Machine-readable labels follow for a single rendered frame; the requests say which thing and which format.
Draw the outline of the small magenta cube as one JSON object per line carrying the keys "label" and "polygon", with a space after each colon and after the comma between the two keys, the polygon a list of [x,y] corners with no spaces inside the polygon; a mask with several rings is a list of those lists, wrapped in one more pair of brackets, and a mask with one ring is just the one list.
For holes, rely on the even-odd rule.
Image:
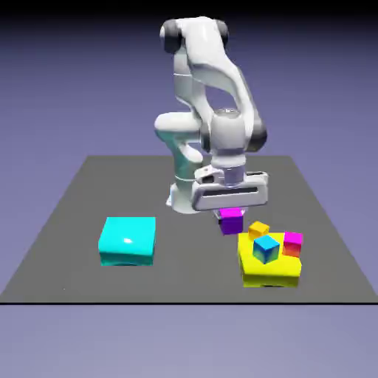
{"label": "small magenta cube", "polygon": [[300,257],[303,234],[286,231],[283,236],[283,254],[295,258]]}

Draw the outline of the small purple cube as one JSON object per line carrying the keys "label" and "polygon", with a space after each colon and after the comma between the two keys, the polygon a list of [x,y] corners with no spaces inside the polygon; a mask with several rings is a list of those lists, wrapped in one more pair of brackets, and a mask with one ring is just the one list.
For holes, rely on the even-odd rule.
{"label": "small purple cube", "polygon": [[224,235],[239,234],[244,228],[244,218],[240,207],[219,210],[219,225]]}

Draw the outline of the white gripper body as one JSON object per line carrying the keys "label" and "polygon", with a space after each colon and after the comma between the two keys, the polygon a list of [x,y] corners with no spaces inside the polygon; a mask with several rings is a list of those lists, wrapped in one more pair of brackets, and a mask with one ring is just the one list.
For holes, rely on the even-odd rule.
{"label": "white gripper body", "polygon": [[210,173],[193,183],[191,204],[196,211],[264,205],[268,180],[266,172],[247,172],[241,182],[226,185],[222,175]]}

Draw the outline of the large cyan box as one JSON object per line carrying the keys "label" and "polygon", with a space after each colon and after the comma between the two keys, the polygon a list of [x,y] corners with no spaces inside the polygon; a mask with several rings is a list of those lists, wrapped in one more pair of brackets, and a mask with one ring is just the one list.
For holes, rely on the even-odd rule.
{"label": "large cyan box", "polygon": [[98,241],[102,266],[152,266],[155,217],[107,217]]}

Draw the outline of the small orange cube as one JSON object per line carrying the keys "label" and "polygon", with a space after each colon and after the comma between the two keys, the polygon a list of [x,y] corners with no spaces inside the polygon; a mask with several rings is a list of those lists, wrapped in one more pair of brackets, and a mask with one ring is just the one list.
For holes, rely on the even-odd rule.
{"label": "small orange cube", "polygon": [[260,221],[254,221],[248,227],[248,235],[251,240],[265,236],[268,233],[269,233],[269,225],[262,223]]}

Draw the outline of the small blue cube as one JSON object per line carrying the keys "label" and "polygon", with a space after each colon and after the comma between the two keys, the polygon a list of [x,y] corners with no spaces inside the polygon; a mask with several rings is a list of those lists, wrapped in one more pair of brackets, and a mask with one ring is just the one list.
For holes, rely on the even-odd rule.
{"label": "small blue cube", "polygon": [[278,259],[280,243],[269,235],[256,238],[253,242],[253,256],[262,264],[268,264]]}

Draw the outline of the large yellow box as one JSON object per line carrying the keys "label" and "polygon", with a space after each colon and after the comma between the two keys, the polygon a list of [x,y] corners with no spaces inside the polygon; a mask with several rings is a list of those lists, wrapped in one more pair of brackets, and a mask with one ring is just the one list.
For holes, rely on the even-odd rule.
{"label": "large yellow box", "polygon": [[284,233],[269,233],[280,248],[278,258],[263,264],[253,253],[253,241],[248,233],[238,234],[238,262],[244,287],[296,287],[301,274],[299,257],[284,255]]}

